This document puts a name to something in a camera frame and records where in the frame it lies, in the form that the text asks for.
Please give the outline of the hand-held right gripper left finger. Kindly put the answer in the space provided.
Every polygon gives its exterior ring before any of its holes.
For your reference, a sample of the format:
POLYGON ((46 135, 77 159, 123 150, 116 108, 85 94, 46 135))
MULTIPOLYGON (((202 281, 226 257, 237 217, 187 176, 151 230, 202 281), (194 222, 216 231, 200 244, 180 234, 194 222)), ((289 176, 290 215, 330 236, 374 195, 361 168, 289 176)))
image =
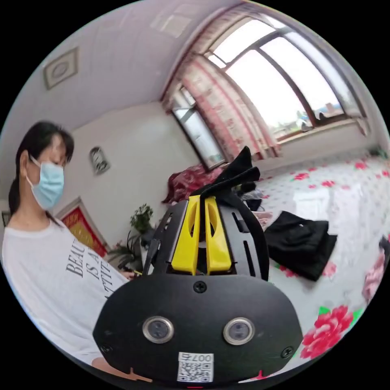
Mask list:
POLYGON ((200 232, 200 196, 189 197, 171 266, 175 272, 195 275, 200 232))

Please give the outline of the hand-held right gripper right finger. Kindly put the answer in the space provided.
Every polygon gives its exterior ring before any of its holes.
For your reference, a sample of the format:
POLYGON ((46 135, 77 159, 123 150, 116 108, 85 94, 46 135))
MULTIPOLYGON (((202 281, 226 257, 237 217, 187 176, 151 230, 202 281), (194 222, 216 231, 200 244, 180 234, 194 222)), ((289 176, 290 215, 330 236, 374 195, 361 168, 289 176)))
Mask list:
POLYGON ((215 197, 205 199, 205 238, 207 274, 228 272, 232 260, 215 197))

